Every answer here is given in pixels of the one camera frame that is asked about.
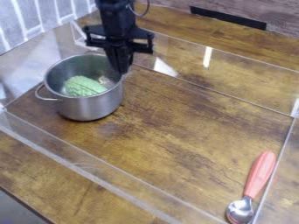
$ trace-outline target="spoon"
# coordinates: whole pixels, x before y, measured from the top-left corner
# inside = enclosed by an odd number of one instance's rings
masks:
[[[232,224],[248,224],[253,219],[251,200],[257,196],[264,187],[276,166],[276,155],[272,151],[264,151],[251,168],[247,178],[244,197],[233,201],[227,208],[227,217]]]

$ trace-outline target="metal pot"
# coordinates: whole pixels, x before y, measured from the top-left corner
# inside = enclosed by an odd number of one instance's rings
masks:
[[[65,81],[76,75],[104,82],[106,91],[82,97],[68,96],[64,89]],[[98,54],[72,56],[58,61],[46,71],[44,82],[34,90],[34,96],[56,102],[60,115],[76,121],[92,121],[109,115],[124,99],[123,78],[108,64],[108,58]],[[42,87],[50,92],[53,98],[38,96]]]

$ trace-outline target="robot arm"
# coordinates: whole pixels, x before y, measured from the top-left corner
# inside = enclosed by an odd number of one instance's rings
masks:
[[[135,53],[153,53],[155,35],[136,26],[135,0],[96,0],[101,25],[85,26],[86,46],[104,48],[110,66],[125,74]],[[145,39],[147,44],[135,39]]]

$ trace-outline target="red spoon handle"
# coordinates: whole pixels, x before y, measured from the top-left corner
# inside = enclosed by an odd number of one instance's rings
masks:
[[[259,191],[264,187],[275,166],[276,155],[272,151],[267,150],[259,155],[247,179],[244,195],[251,199],[257,196]]]

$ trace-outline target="pot handle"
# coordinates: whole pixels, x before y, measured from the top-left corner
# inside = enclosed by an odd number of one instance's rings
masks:
[[[61,102],[60,99],[52,99],[52,98],[44,98],[38,95],[40,90],[44,88],[44,84],[41,84],[36,89],[34,89],[34,97],[38,98],[40,100],[44,101],[50,101],[50,102]]]

